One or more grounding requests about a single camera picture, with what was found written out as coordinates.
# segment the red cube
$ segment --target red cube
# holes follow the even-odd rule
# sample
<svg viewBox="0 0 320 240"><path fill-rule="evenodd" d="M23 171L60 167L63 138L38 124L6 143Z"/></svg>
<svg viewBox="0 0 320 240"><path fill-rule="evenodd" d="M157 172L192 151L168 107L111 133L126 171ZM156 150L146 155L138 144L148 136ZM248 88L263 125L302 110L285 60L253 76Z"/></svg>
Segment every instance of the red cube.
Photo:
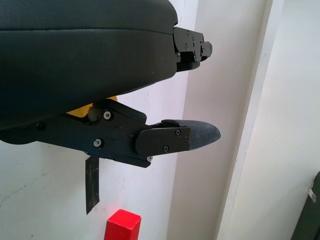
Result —
<svg viewBox="0 0 320 240"><path fill-rule="evenodd" d="M106 222L104 240L138 240L141 216L118 210Z"/></svg>

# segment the yellow part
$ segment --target yellow part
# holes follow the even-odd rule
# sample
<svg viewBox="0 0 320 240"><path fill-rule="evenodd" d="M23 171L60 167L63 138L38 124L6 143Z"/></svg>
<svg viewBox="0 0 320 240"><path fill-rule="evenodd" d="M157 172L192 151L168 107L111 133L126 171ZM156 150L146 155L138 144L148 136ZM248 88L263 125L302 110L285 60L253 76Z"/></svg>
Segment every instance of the yellow part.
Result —
<svg viewBox="0 0 320 240"><path fill-rule="evenodd" d="M112 97L109 97L109 99L112 99L114 101L118 101L117 99L117 96L112 96ZM89 108L92 106L92 103L91 104L88 104L86 106L82 106L80 108L77 108L75 110L72 110L72 111L69 111L68 114L71 114L73 116L76 116L76 117L79 117L79 118L83 118L84 116L87 115L88 111L89 111Z"/></svg>

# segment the black metal mount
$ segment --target black metal mount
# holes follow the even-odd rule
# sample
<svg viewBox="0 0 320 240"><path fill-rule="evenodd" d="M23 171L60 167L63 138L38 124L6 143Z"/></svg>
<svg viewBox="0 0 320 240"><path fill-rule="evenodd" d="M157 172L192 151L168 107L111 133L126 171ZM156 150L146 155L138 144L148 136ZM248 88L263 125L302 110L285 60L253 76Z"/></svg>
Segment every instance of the black metal mount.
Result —
<svg viewBox="0 0 320 240"><path fill-rule="evenodd" d="M212 45L202 33L175 27L173 40L177 72L198 68L212 54Z"/></svg>
<svg viewBox="0 0 320 240"><path fill-rule="evenodd" d="M10 144L39 141L143 168L152 156L190 149L189 127L146 125L146 120L144 113L105 99L94 103L85 117L65 113L0 131L0 139Z"/></svg>

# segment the white surface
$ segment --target white surface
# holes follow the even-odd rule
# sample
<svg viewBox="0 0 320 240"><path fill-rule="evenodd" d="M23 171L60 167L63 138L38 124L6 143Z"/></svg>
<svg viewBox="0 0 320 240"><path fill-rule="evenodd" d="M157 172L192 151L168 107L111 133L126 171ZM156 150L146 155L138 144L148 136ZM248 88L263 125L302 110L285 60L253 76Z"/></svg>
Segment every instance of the white surface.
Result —
<svg viewBox="0 0 320 240"><path fill-rule="evenodd" d="M179 153L167 240L211 240L220 223L264 9L265 0L199 1L195 30L213 53L189 73L183 118L209 122L222 137Z"/></svg>
<svg viewBox="0 0 320 240"><path fill-rule="evenodd" d="M216 236L218 240L227 239L229 220L234 207L238 184L255 124L267 67L282 15L283 4L284 0L266 1L263 22L260 29L259 45L256 51L256 64L252 68L252 83L250 84L251 86L249 87L247 96L248 103L246 103L246 105L248 109L247 111L243 111L245 122L240 136L239 148L235 151L236 158L234 167L230 168L230 186L226 188L227 197L225 197L225 206L223 211L220 212L222 218L218 229L218 236Z"/></svg>
<svg viewBox="0 0 320 240"><path fill-rule="evenodd" d="M173 0L181 27L193 28L196 0ZM149 124L181 119L188 73L120 96L147 114ZM100 203L86 215L87 155L44 143L0 142L0 238L3 240L102 240L118 209L142 216L140 240L167 235L176 154L156 156L149 168L100 159Z"/></svg>
<svg viewBox="0 0 320 240"><path fill-rule="evenodd" d="M284 2L223 240L290 240L320 171L319 9Z"/></svg>

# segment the screw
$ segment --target screw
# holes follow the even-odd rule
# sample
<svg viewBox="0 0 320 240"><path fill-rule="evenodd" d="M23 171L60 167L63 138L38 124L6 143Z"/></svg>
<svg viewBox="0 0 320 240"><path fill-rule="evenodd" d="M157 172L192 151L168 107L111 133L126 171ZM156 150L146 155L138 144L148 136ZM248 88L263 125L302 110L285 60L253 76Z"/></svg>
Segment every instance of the screw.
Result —
<svg viewBox="0 0 320 240"><path fill-rule="evenodd" d="M165 153L169 152L169 147L168 147L168 146L165 146L165 147L163 148L163 151L164 151Z"/></svg>
<svg viewBox="0 0 320 240"><path fill-rule="evenodd" d="M102 141L100 138L97 138L96 140L94 140L93 142L93 146L95 146L96 148L100 147L102 144Z"/></svg>
<svg viewBox="0 0 320 240"><path fill-rule="evenodd" d="M103 114L103 118L105 120L109 120L111 118L111 112L105 111L104 114Z"/></svg>

